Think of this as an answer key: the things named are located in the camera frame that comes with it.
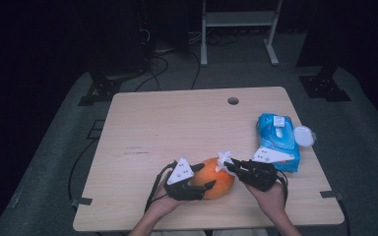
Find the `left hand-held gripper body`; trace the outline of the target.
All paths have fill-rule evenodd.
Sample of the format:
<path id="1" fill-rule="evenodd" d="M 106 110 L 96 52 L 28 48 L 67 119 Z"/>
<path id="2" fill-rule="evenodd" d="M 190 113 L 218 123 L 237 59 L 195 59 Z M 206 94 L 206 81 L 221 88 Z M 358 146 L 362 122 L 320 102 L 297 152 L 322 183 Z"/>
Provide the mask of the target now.
<path id="1" fill-rule="evenodd" d="M 204 186 L 192 186 L 190 184 L 195 173 L 186 158 L 181 157 L 174 161 L 164 182 L 164 188 L 168 195 L 178 201 L 201 200 L 206 192 Z"/>

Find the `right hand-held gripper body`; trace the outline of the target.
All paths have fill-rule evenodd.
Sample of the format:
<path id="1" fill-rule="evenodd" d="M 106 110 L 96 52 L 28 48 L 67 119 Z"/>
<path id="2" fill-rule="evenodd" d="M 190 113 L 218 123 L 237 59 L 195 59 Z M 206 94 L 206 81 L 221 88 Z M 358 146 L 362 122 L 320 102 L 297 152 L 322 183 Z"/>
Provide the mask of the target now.
<path id="1" fill-rule="evenodd" d="M 259 147 L 247 161 L 247 177 L 243 181 L 260 191 L 270 190 L 277 181 L 280 181 L 287 191 L 287 178 L 284 173 L 275 167 L 275 163 L 293 160 L 292 154 L 284 153 L 267 147 Z"/>

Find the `orange plush toy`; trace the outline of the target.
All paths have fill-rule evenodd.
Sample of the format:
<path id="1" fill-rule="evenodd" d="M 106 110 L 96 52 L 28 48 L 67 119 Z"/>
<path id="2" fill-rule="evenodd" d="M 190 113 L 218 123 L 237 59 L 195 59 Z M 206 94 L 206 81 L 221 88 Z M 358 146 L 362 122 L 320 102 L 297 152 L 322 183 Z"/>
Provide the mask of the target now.
<path id="1" fill-rule="evenodd" d="M 206 200 L 214 200 L 223 197 L 229 193 L 235 181 L 235 177 L 228 174 L 225 170 L 216 171 L 218 167 L 218 158 L 213 157 L 203 161 L 204 167 L 194 174 L 190 184 L 192 186 L 204 186 L 205 184 L 215 181 L 211 190 L 205 192 Z"/>

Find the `white wet wipe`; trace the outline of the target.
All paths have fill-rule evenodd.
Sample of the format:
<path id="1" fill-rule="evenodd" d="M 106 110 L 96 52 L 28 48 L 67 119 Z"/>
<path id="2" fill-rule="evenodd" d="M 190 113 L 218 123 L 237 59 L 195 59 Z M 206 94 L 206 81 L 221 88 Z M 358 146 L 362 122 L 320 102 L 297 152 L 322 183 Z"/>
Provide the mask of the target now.
<path id="1" fill-rule="evenodd" d="M 217 159 L 217 166 L 215 167 L 215 171 L 219 173 L 220 171 L 225 171 L 226 173 L 230 173 L 229 169 L 227 168 L 228 164 L 233 164 L 231 159 L 232 152 L 230 150 L 219 152 Z"/>

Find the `blue wet wipe pack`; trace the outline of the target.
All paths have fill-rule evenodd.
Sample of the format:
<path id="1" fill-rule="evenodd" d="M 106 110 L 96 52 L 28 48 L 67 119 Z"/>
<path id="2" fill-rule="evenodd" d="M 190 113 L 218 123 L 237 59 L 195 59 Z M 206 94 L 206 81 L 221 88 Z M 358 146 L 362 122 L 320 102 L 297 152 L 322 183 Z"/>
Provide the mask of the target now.
<path id="1" fill-rule="evenodd" d="M 306 126 L 294 127 L 288 116 L 263 113 L 257 122 L 259 148 L 252 160 L 271 163 L 280 171 L 296 172 L 300 163 L 300 147 L 312 147 L 315 133 Z"/>

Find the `person's left hand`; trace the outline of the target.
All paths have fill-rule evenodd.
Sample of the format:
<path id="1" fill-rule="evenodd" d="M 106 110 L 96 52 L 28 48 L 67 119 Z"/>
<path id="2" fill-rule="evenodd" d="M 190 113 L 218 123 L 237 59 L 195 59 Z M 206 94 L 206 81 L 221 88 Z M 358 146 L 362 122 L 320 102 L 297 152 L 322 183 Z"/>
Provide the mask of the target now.
<path id="1" fill-rule="evenodd" d="M 152 200 L 147 213 L 153 214 L 154 216 L 166 216 L 172 213 L 180 205 L 185 204 L 185 201 L 178 201 L 170 197 L 164 188 L 164 179 L 157 186 L 154 199 Z"/>

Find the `person's right hand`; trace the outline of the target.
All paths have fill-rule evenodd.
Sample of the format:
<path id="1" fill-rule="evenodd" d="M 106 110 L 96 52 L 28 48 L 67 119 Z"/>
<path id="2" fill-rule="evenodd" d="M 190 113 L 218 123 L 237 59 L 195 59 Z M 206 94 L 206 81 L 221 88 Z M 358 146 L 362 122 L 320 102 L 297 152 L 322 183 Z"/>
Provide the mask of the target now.
<path id="1" fill-rule="evenodd" d="M 250 185 L 247 190 L 256 199 L 259 208 L 271 220 L 281 220 L 286 217 L 284 210 L 284 191 L 280 183 L 276 183 L 270 190 L 263 192 Z"/>

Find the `grey tape strip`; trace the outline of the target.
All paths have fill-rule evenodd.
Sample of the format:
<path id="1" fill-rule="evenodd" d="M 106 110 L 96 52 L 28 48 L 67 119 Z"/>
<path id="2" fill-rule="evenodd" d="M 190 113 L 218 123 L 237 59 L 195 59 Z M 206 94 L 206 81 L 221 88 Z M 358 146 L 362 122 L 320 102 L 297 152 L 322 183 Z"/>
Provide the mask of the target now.
<path id="1" fill-rule="evenodd" d="M 335 191 L 321 191 L 320 195 L 323 199 L 335 198 L 338 201 L 341 201 L 343 199 L 342 194 Z"/>
<path id="2" fill-rule="evenodd" d="M 89 198 L 79 198 L 73 199 L 70 204 L 72 207 L 78 207 L 79 205 L 90 206 L 92 204 L 92 199 Z"/>

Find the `black tape square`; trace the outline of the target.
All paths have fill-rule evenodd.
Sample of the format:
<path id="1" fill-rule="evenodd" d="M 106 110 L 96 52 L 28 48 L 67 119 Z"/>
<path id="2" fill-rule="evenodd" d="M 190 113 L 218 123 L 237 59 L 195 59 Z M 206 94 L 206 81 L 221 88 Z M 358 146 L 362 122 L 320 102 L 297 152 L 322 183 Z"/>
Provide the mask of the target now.
<path id="1" fill-rule="evenodd" d="M 87 134 L 88 140 L 98 140 L 101 136 L 105 121 L 103 119 L 95 119 L 91 129 Z"/>

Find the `black stand base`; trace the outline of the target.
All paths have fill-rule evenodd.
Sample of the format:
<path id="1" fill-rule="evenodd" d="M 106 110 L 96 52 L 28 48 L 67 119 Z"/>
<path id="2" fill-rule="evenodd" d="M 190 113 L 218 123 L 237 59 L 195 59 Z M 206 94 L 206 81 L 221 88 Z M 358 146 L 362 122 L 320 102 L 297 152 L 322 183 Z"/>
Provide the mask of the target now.
<path id="1" fill-rule="evenodd" d="M 79 106 L 92 106 L 96 102 L 111 101 L 113 96 L 119 93 L 123 83 L 139 78 L 145 74 L 145 71 L 108 73 L 89 71 L 89 74 L 92 83 L 88 92 L 81 97 Z"/>
<path id="2" fill-rule="evenodd" d="M 299 80 L 310 98 L 325 98 L 327 101 L 350 101 L 347 93 L 334 80 L 337 65 L 323 66 L 317 75 L 300 76 Z"/>

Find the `white metal stand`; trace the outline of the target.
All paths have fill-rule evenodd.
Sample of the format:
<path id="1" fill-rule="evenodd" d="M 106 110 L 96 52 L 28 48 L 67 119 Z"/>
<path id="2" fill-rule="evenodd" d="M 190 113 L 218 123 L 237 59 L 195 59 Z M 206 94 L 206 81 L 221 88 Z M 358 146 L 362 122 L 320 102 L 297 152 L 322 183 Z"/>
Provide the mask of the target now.
<path id="1" fill-rule="evenodd" d="M 208 28 L 269 27 L 270 32 L 268 34 L 268 37 L 264 39 L 264 45 L 270 58 L 271 64 L 273 66 L 278 66 L 279 59 L 274 50 L 273 41 L 279 22 L 282 5 L 283 0 L 277 0 L 277 5 L 272 11 L 208 12 L 207 0 L 203 0 L 200 64 L 202 66 L 208 65 Z"/>

